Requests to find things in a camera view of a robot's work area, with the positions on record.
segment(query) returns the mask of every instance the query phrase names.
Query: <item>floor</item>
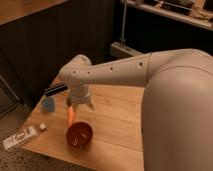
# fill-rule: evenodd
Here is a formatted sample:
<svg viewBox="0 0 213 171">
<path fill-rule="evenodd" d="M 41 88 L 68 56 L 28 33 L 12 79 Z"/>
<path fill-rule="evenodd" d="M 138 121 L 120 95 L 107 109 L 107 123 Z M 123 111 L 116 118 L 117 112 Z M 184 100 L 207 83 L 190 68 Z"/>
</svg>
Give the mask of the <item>floor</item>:
<svg viewBox="0 0 213 171">
<path fill-rule="evenodd" d="M 0 118 L 0 142 L 15 133 L 30 114 L 25 105 L 18 105 L 13 111 Z M 89 171 L 89 169 L 72 165 L 44 155 L 23 149 L 6 152 L 0 143 L 1 171 Z"/>
</svg>

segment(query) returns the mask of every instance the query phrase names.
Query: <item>shelving unit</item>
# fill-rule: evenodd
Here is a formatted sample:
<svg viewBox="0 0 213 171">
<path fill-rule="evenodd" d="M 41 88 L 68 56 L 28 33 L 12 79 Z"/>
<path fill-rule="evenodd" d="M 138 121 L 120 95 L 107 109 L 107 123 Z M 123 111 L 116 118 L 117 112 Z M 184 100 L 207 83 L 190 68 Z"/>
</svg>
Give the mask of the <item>shelving unit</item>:
<svg viewBox="0 0 213 171">
<path fill-rule="evenodd" d="M 196 0 L 192 6 L 192 10 L 190 11 L 189 15 L 184 15 L 184 14 L 176 13 L 166 9 L 162 9 L 161 6 L 163 4 L 163 1 L 159 2 L 155 6 L 148 5 L 145 3 L 138 4 L 134 0 L 128 0 L 127 3 L 128 3 L 128 6 L 131 6 L 143 11 L 147 11 L 150 13 L 161 15 L 163 17 L 171 18 L 180 22 L 184 22 L 187 24 L 191 24 L 191 25 L 206 29 L 206 30 L 213 31 L 213 23 L 207 20 L 213 17 L 213 11 L 206 11 L 203 9 L 205 0 Z"/>
</svg>

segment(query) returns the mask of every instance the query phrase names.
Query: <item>white device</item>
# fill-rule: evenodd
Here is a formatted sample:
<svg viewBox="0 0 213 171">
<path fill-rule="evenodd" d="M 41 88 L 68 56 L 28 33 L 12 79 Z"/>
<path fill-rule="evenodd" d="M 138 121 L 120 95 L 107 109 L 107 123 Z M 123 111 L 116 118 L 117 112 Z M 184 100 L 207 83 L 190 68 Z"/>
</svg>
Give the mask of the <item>white device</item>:
<svg viewBox="0 0 213 171">
<path fill-rule="evenodd" d="M 19 147 L 35 137 L 38 136 L 38 132 L 36 131 L 34 126 L 30 126 L 26 129 L 19 131 L 18 133 L 13 134 L 12 136 L 6 138 L 3 141 L 3 146 L 5 150 L 12 151 L 14 148 Z"/>
<path fill-rule="evenodd" d="M 196 49 L 148 53 L 99 65 L 78 55 L 59 72 L 73 103 L 88 84 L 145 86 L 145 171 L 213 170 L 213 59 Z"/>
</svg>

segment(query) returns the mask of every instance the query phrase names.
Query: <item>dark background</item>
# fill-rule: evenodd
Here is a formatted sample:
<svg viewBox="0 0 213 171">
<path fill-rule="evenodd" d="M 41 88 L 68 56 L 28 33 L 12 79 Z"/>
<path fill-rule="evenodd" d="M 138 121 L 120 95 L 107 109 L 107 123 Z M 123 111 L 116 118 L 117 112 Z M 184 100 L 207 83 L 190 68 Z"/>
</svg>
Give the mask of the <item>dark background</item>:
<svg viewBox="0 0 213 171">
<path fill-rule="evenodd" d="M 120 38 L 119 0 L 72 0 L 0 26 L 0 74 L 34 106 L 58 70 L 76 54 L 93 64 L 114 60 Z M 197 48 L 213 54 L 211 31 L 155 14 L 127 9 L 126 44 L 143 53 Z"/>
</svg>

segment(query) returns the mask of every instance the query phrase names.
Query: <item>orange object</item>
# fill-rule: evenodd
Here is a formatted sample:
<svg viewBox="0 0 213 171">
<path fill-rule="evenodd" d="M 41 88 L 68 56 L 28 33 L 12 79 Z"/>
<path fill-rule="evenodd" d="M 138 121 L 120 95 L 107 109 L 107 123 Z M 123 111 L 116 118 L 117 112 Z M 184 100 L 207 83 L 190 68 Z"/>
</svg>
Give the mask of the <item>orange object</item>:
<svg viewBox="0 0 213 171">
<path fill-rule="evenodd" d="M 67 107 L 67 122 L 68 122 L 68 127 L 70 127 L 75 120 L 75 112 L 72 108 L 72 106 Z"/>
</svg>

